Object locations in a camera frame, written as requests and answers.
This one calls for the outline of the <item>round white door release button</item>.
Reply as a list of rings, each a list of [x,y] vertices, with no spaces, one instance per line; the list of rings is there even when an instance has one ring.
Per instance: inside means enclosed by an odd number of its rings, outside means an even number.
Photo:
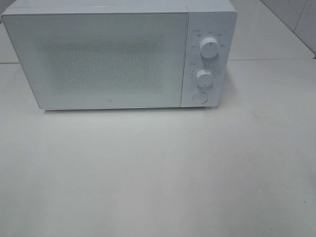
[[[197,92],[193,95],[193,102],[196,104],[205,104],[208,100],[208,96],[205,92]]]

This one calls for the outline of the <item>white microwave knob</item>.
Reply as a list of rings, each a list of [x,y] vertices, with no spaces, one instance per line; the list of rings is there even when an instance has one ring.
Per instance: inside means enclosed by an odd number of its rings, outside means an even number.
[[[198,43],[200,54],[203,58],[210,59],[219,53],[219,40],[215,36],[205,36]]]
[[[214,82],[214,75],[210,70],[199,70],[196,74],[196,83],[199,87],[212,86]]]

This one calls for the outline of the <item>white microwave door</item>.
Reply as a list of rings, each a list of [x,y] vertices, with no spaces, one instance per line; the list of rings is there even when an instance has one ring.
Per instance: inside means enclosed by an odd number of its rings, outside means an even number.
[[[5,15],[41,109],[178,107],[187,15]]]

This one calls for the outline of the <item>white microwave oven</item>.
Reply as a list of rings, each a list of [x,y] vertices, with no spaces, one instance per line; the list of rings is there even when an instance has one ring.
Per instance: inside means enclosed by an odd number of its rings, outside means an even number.
[[[182,94],[178,107],[167,108],[215,107],[220,100],[237,21],[237,11],[228,0],[17,0],[1,19],[5,15],[176,13],[187,15]],[[198,47],[205,36],[215,36],[220,44],[219,53],[210,59],[203,58]],[[196,74],[203,69],[213,73],[212,86],[197,86]],[[205,104],[193,102],[197,92],[207,94]]]

